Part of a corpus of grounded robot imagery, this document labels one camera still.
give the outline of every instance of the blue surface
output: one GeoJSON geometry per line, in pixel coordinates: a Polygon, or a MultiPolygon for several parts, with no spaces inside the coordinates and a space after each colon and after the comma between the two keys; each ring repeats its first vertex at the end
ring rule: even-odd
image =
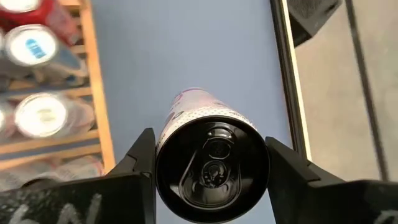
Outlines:
{"type": "MultiPolygon", "coordinates": [[[[146,127],[163,128],[174,96],[207,89],[263,136],[291,145],[268,0],[93,0],[117,161],[146,127]]],[[[232,223],[274,223],[266,194],[232,223]]],[[[157,198],[157,223],[186,223],[157,198]]]]}

